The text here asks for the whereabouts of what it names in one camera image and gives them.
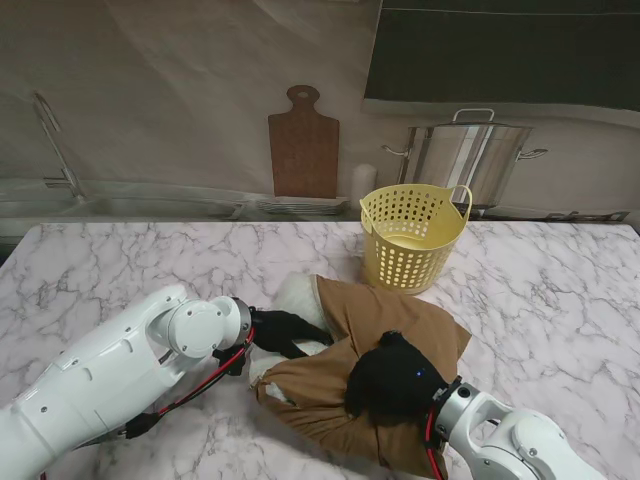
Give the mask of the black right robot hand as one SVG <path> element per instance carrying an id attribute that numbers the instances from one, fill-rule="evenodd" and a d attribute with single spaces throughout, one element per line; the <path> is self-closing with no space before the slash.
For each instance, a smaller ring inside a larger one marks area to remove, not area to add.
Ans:
<path id="1" fill-rule="evenodd" d="M 352 417 L 368 413 L 374 420 L 417 419 L 448 387 L 421 351 L 391 330 L 356 362 L 348 377 L 344 408 Z"/>

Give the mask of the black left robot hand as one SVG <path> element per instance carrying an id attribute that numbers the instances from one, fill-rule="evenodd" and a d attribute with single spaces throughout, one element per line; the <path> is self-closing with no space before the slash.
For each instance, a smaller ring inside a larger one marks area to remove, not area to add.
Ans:
<path id="1" fill-rule="evenodd" d="M 297 314 L 282 310 L 249 309 L 254 329 L 253 343 L 271 353 L 278 353 L 293 360 L 307 357 L 296 341 L 315 341 L 331 346 L 331 335 L 314 326 Z"/>

